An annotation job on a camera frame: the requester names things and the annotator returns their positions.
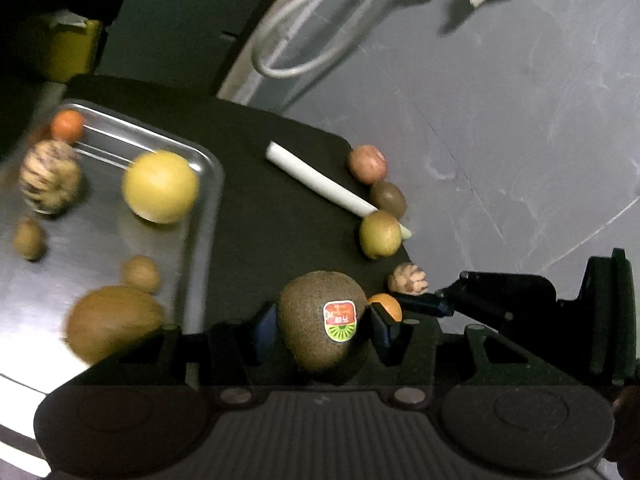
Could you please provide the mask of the small orange tangerine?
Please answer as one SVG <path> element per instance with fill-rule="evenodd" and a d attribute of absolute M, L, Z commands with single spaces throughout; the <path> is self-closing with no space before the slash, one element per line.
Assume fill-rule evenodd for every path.
<path fill-rule="evenodd" d="M 400 303 L 393 296 L 381 292 L 380 294 L 369 297 L 368 301 L 369 304 L 380 304 L 394 321 L 402 321 L 402 309 Z"/>

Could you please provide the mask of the small striped pepino melon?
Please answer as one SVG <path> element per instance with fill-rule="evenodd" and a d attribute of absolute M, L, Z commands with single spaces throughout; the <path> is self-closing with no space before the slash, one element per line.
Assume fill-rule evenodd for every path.
<path fill-rule="evenodd" d="M 401 263 L 388 277 L 388 289 L 409 296 L 421 296 L 428 292 L 426 272 L 415 263 Z"/>

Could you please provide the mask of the kiwi with sticker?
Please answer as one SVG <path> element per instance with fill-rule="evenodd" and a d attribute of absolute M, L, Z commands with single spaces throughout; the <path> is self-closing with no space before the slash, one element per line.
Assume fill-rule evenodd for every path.
<path fill-rule="evenodd" d="M 280 292 L 278 327 L 299 365 L 312 372 L 329 370 L 348 355 L 367 307 L 366 294 L 348 275 L 309 272 Z"/>

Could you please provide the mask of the yellow green pear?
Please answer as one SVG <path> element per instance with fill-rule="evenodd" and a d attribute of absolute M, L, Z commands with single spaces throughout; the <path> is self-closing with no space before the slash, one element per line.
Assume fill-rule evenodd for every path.
<path fill-rule="evenodd" d="M 384 210 L 377 210 L 362 219 L 359 230 L 363 253 L 376 260 L 392 256 L 402 243 L 400 224 Z"/>

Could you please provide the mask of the small brown round fruit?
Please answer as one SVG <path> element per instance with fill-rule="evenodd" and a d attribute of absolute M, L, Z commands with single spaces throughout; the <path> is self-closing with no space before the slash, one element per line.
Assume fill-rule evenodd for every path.
<path fill-rule="evenodd" d="M 13 248 L 17 255 L 28 261 L 40 259 L 46 251 L 46 237 L 40 224 L 31 218 L 17 222 L 13 235 Z"/>
<path fill-rule="evenodd" d="M 162 278 L 155 262 L 142 255 L 136 255 L 120 266 L 122 284 L 155 295 L 160 290 Z"/>

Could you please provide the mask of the brown oval kiwi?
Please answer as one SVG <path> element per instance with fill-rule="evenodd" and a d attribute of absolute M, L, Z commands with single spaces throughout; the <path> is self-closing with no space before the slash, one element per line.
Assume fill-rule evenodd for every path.
<path fill-rule="evenodd" d="M 165 323 L 153 296 L 125 286 L 104 286 L 77 299 L 66 316 L 64 340 L 81 361 L 96 364 Z"/>

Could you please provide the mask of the large striped pepino melon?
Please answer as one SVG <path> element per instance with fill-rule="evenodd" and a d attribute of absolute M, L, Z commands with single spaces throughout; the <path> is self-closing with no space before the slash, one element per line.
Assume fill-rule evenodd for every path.
<path fill-rule="evenodd" d="M 59 214 L 79 196 L 82 188 L 79 156 L 63 141 L 43 140 L 26 153 L 18 175 L 24 200 L 40 214 Z"/>

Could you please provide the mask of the black table mat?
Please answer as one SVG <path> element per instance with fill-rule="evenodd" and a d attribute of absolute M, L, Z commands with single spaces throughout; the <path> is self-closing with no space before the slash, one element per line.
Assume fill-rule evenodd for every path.
<path fill-rule="evenodd" d="M 224 168 L 224 189 L 209 263 L 208 350 L 203 372 L 214 382 L 252 386 L 360 384 L 426 386 L 435 373 L 440 330 L 417 316 L 400 365 L 385 365 L 371 341 L 371 325 L 337 366 L 301 367 L 279 334 L 274 348 L 256 351 L 254 317 L 276 303 L 288 282 L 312 271 L 348 275 L 370 295 L 408 260 L 405 249 L 373 260 L 359 243 L 358 218 L 312 192 L 266 159 L 273 141 L 345 188 L 364 187 L 349 173 L 348 143 L 334 134 L 212 96 L 109 76 L 78 76 L 66 96 L 102 106 L 175 133 L 212 152 Z"/>

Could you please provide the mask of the red apple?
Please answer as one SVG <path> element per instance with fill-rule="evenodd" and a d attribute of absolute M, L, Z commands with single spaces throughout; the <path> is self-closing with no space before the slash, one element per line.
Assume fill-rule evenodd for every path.
<path fill-rule="evenodd" d="M 348 155 L 348 166 L 354 177 L 368 185 L 384 180 L 387 162 L 382 152 L 374 145 L 360 145 Z"/>

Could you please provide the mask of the white leek stalk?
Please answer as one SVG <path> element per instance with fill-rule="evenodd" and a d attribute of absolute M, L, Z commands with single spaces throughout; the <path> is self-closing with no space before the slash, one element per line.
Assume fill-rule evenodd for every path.
<path fill-rule="evenodd" d="M 350 211 L 352 214 L 356 214 L 360 218 L 366 218 L 369 214 L 373 214 L 378 210 L 378 208 L 326 177 L 320 171 L 315 170 L 303 159 L 300 159 L 276 142 L 271 141 L 268 144 L 266 159 L 286 172 L 290 177 L 310 188 L 311 191 Z"/>

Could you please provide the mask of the large yellow round fruit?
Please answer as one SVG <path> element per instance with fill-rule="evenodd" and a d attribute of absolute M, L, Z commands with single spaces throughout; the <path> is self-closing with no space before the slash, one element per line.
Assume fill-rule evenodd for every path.
<path fill-rule="evenodd" d="M 156 224 L 174 224 L 193 208 L 200 180 L 182 156 L 168 151 L 137 156 L 122 177 L 122 197 L 134 214 Z"/>

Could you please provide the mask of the silver metal tray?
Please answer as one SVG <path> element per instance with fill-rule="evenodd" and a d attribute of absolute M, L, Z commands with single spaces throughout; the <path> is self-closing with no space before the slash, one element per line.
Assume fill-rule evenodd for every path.
<path fill-rule="evenodd" d="M 79 375 L 86 364 L 64 342 L 64 323 L 75 300 L 115 284 L 131 256 L 152 258 L 162 277 L 157 295 L 167 317 L 187 334 L 205 325 L 208 268 L 224 170 L 206 148 L 134 118 L 83 100 L 77 110 L 85 133 L 76 146 L 85 191 L 62 216 L 41 218 L 47 251 L 28 262 L 12 247 L 17 220 L 28 213 L 15 171 L 16 152 L 1 169 L 1 396 L 34 402 Z M 122 197 L 122 177 L 137 156 L 170 151 L 183 157 L 200 181 L 190 214 L 171 226 L 136 216 Z"/>

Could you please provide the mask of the small orange fruit in tray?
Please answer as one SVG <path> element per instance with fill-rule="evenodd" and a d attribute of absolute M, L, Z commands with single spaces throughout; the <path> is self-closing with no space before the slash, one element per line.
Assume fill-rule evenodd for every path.
<path fill-rule="evenodd" d="M 54 140 L 74 144 L 84 134 L 84 118 L 77 110 L 60 110 L 51 120 L 50 133 Z"/>

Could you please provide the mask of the dark grey cabinet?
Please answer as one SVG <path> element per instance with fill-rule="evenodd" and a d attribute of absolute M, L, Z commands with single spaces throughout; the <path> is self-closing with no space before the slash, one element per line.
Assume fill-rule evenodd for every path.
<path fill-rule="evenodd" d="M 99 75 L 214 94 L 273 0 L 124 0 Z"/>

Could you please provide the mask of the yellow container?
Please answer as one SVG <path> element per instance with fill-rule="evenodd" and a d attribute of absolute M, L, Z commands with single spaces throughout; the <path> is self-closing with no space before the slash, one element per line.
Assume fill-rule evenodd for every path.
<path fill-rule="evenodd" d="M 47 78 L 66 84 L 77 75 L 90 74 L 96 62 L 101 32 L 102 24 L 97 20 L 87 20 L 82 25 L 54 25 L 43 65 Z"/>

